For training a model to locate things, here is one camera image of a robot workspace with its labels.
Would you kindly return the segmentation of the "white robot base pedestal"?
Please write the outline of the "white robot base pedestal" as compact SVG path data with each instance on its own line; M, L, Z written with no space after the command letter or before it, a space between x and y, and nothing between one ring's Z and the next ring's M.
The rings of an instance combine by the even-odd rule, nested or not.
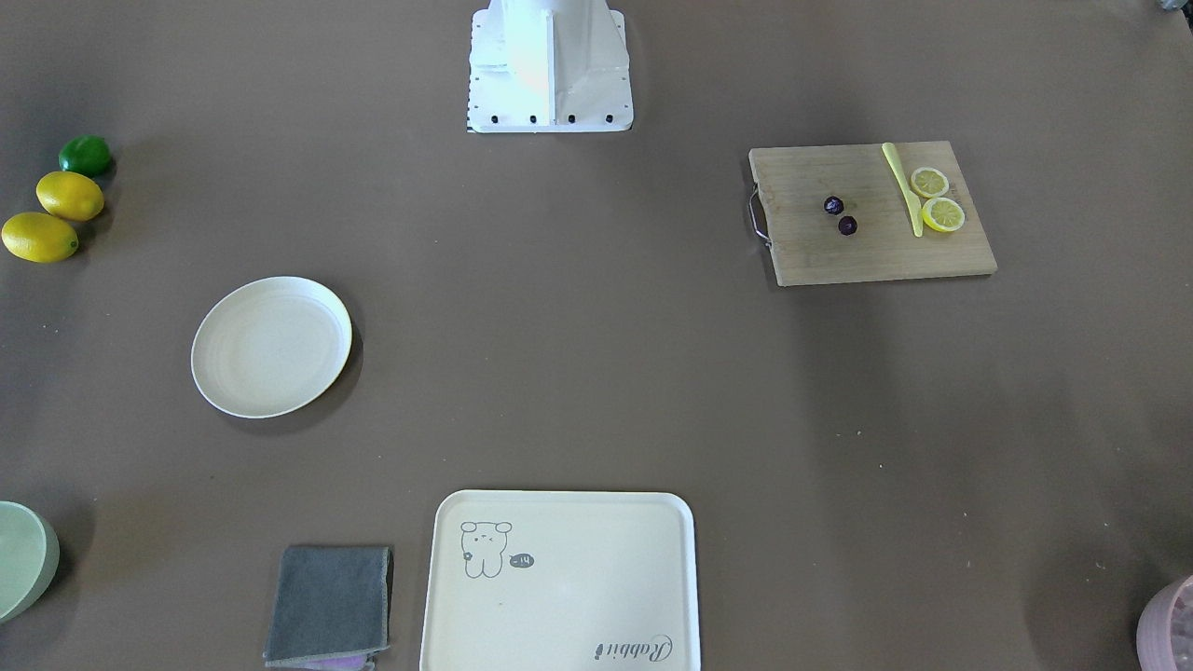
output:
M469 67L469 133L632 128L625 17L605 1L492 1L472 13Z

